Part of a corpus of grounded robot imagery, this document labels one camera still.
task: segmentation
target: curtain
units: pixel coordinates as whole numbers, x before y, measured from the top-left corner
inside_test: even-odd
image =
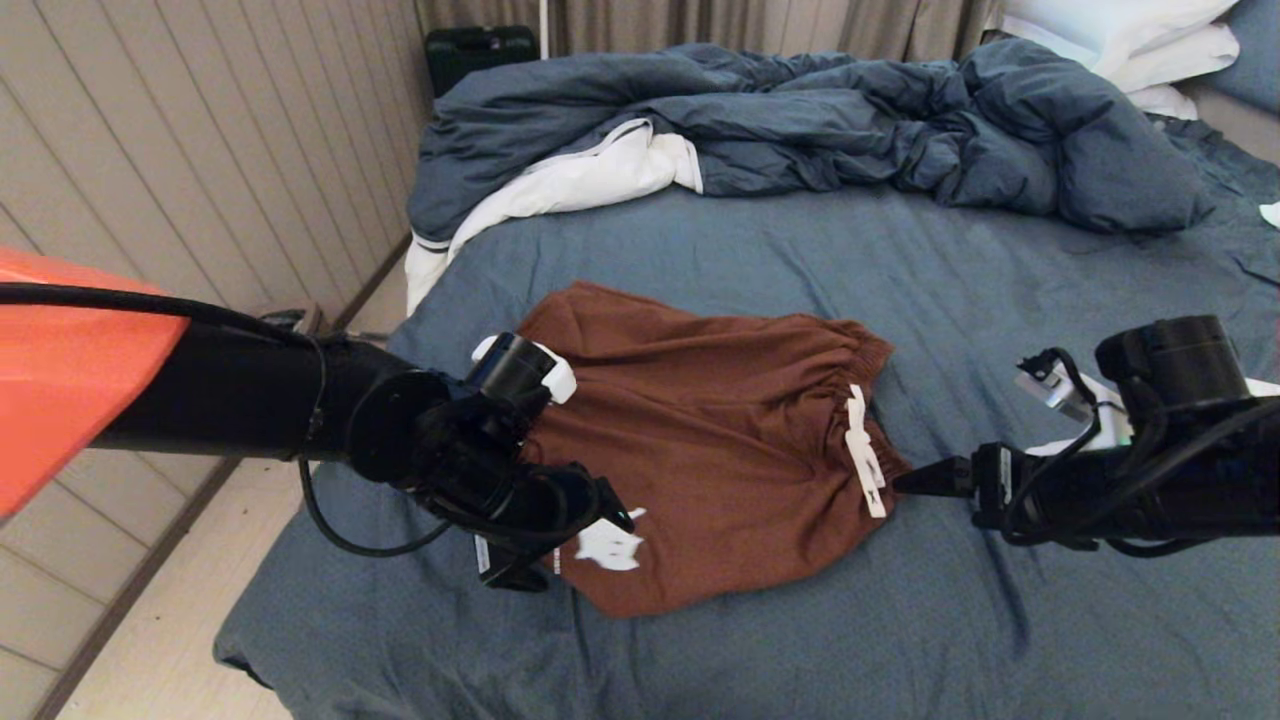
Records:
[[[940,60],[977,47],[998,0],[549,0],[552,55],[684,42],[794,55]],[[426,29],[524,24],[536,0],[419,0]]]

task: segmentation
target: blue bedsheet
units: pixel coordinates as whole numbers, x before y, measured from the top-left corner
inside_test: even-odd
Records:
[[[392,348],[462,374],[480,338],[579,278],[700,314],[851,318],[897,347],[874,413],[918,465],[1078,432],[1015,388],[1012,364],[1060,345],[1096,374],[1098,341],[1157,318],[1220,315],[1245,372],[1277,380],[1280,233],[1256,206],[1276,200],[1280,170],[1203,124],[1161,127],[1217,206],[1172,236],[1100,236],[884,187],[668,190],[486,231]],[[434,524],[344,468],[319,486],[356,541],[396,544]],[[562,583],[481,588],[461,532],[366,560],[298,516],[216,655],[307,719],[1254,719],[1280,707],[1277,609],[1272,539],[1153,561],[1023,550],[943,498],[908,498],[818,577],[626,621]]]

